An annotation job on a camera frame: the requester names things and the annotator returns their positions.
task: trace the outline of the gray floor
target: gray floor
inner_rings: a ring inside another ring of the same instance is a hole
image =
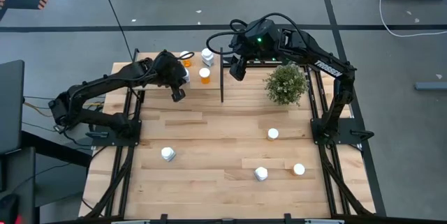
[[[329,24],[323,0],[112,0],[120,22],[132,25],[228,24],[280,12],[298,24]],[[338,24],[380,24],[379,0],[332,0]],[[386,1],[389,24],[446,24],[447,1]],[[50,0],[44,10],[8,10],[0,27],[115,26],[107,0]],[[126,32],[131,49],[201,50],[216,31]],[[331,31],[308,31],[321,47],[337,52]],[[419,31],[398,31],[415,33]],[[389,216],[447,220],[445,180],[447,94],[413,89],[416,81],[447,78],[447,35],[396,38],[386,31],[342,31],[348,59],[358,68],[356,90]],[[227,45],[227,38],[213,42]],[[120,32],[0,33],[1,62],[25,60],[25,95],[52,98],[74,82],[109,73],[115,61],[128,61]],[[46,100],[29,100],[45,106]],[[23,121],[52,127],[32,110]],[[55,142],[51,132],[24,129]],[[82,137],[85,128],[71,133]],[[80,196],[50,204],[43,221],[75,218]]]

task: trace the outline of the white cable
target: white cable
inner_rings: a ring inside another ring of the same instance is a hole
[[[447,33],[447,31],[441,31],[441,32],[435,32],[435,33],[419,33],[414,35],[397,35],[396,33],[393,33],[388,26],[386,26],[385,21],[383,20],[382,15],[382,0],[379,0],[379,12],[380,12],[380,19],[382,20],[382,24],[385,26],[386,30],[390,32],[391,35],[397,36],[400,38],[406,38],[406,37],[413,37],[413,36],[434,36],[434,35],[441,35],[443,33]]]

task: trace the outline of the concrete floor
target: concrete floor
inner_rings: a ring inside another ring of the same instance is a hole
[[[380,24],[378,2],[332,0],[337,23]],[[112,4],[126,26],[228,24],[233,18],[249,22],[269,12],[284,13],[298,24],[329,24],[323,0],[112,0]],[[389,24],[446,24],[447,1],[385,1],[383,14]],[[116,26],[107,0],[49,0],[44,10],[10,9],[0,21],[0,27],[89,26]],[[215,32],[127,31],[126,36],[131,49],[176,52],[202,50],[205,39]],[[322,48],[337,52],[331,31],[308,32]],[[447,35],[395,38],[386,31],[341,31],[341,36],[348,60],[358,68],[356,90],[366,127],[376,133],[370,145],[387,214],[447,220],[447,158],[442,154],[447,151],[443,127],[447,94],[413,89],[416,81],[437,81],[436,74],[447,78]],[[228,39],[214,43],[227,45]],[[109,73],[113,62],[129,60],[120,32],[0,33],[0,49],[1,62],[25,60],[24,94],[48,98],[73,82]],[[28,109],[23,121],[52,127],[50,119]],[[58,134],[24,129],[66,142]],[[81,128],[72,135],[82,137],[84,132]],[[79,206],[80,196],[50,204],[42,209],[42,221],[74,219]]]

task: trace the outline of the wooden table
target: wooden table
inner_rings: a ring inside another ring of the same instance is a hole
[[[148,56],[140,53],[138,58]],[[194,61],[193,66],[202,64]],[[114,71],[123,64],[115,63]],[[263,78],[272,68],[248,68],[243,82],[224,69],[224,102],[220,89],[185,87],[186,98],[172,102],[170,90],[146,92],[142,104],[142,133],[135,149],[126,219],[185,218],[292,218],[330,217],[318,147],[312,141],[309,97],[303,94],[300,106],[278,106],[264,90]],[[315,77],[312,74],[314,91]],[[332,100],[332,78],[323,75],[328,101]],[[107,94],[104,112],[121,112],[125,89]],[[319,114],[322,114],[319,97]],[[345,107],[343,117],[351,115]],[[279,129],[279,139],[270,142],[269,128]],[[171,162],[161,157],[163,147],[177,155]],[[339,158],[346,185],[370,211],[374,211],[361,154],[339,145]],[[108,147],[92,161],[84,199],[95,204],[110,183],[115,147]],[[306,167],[304,175],[291,174],[296,163]],[[254,170],[263,166],[269,177],[259,182]],[[332,183],[341,213],[340,198]],[[115,194],[117,213],[120,189]],[[88,212],[82,205],[80,215]]]

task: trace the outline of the potted plant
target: potted plant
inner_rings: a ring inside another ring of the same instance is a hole
[[[301,95],[308,87],[304,73],[295,64],[276,67],[263,81],[267,83],[265,89],[268,91],[268,98],[278,105],[299,105]]]

